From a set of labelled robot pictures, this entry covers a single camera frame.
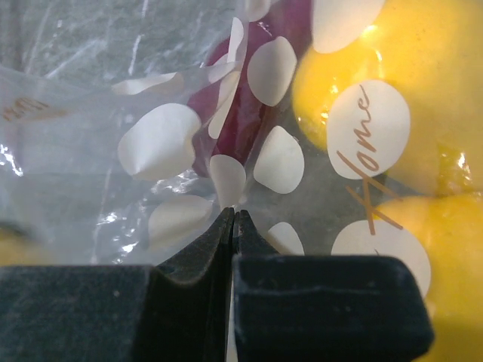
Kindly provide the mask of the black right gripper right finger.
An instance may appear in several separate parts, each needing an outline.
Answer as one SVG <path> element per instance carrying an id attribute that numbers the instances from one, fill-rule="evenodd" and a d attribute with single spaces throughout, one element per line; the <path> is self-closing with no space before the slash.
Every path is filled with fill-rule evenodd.
<path id="1" fill-rule="evenodd" d="M 233 232 L 240 361 L 413 361 L 430 349 L 429 315 L 401 260 L 282 255 L 245 210 Z"/>

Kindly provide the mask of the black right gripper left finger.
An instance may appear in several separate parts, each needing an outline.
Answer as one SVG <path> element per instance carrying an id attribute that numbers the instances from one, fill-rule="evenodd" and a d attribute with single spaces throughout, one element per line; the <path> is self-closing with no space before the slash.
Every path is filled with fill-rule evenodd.
<path id="1" fill-rule="evenodd" d="M 157 266 L 2 268 L 1 359 L 224 361 L 234 221 Z"/>

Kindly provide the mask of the clear white-slider zip bag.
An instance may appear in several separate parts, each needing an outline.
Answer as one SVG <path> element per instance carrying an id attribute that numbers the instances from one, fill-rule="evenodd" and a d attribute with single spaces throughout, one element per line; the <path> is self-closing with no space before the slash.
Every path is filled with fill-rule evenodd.
<path id="1" fill-rule="evenodd" d="M 334 171 L 294 113 L 295 75 L 312 45 L 312 10 L 311 40 L 300 59 L 279 36 L 248 62 L 249 87 L 271 112 L 246 163 L 219 154 L 209 159 L 209 176 L 192 168 L 193 138 L 206 130 L 215 140 L 225 123 L 245 63 L 249 23 L 276 2 L 238 2 L 229 36 L 198 69 L 99 90 L 2 69 L 1 230 L 27 237 L 52 258 L 50 265 L 9 266 L 157 266 L 205 233 L 227 208 L 235 215 L 247 211 L 282 255 L 388 256 L 331 252 L 339 232 L 365 211 L 348 193 L 355 182 Z M 240 361 L 233 235 L 232 229 L 224 361 Z M 413 361 L 427 361 L 430 349 Z"/>

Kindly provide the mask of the fake purple onion slice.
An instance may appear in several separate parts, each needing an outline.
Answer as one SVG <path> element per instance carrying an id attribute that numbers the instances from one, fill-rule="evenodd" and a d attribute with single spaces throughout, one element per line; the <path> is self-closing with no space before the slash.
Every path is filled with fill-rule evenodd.
<path id="1" fill-rule="evenodd" d="M 311 10 L 310 1 L 277 1 L 267 15 L 249 23 L 245 63 L 220 135 L 214 140 L 206 130 L 201 130 L 192 141 L 195 149 L 192 168 L 200 177 L 209 176 L 208 163 L 213 155 L 228 155 L 241 164 L 246 163 L 271 112 L 271 107 L 260 102 L 249 87 L 248 62 L 259 47 L 279 36 L 290 42 L 300 59 L 311 40 Z"/>

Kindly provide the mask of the fake yellow lemon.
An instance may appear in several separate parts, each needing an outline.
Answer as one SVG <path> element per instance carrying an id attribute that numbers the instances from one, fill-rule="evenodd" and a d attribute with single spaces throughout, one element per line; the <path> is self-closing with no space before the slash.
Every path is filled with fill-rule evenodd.
<path id="1" fill-rule="evenodd" d="M 1 266 L 50 265 L 52 258 L 41 246 L 27 237 L 1 230 Z"/>

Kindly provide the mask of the fake yellow bell pepper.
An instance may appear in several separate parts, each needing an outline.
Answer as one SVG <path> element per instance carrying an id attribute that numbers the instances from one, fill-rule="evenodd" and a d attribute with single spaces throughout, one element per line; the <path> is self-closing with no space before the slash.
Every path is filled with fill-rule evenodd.
<path id="1" fill-rule="evenodd" d="M 334 255 L 411 269 L 427 361 L 482 359 L 482 3 L 315 1 L 297 123 L 365 213 Z"/>

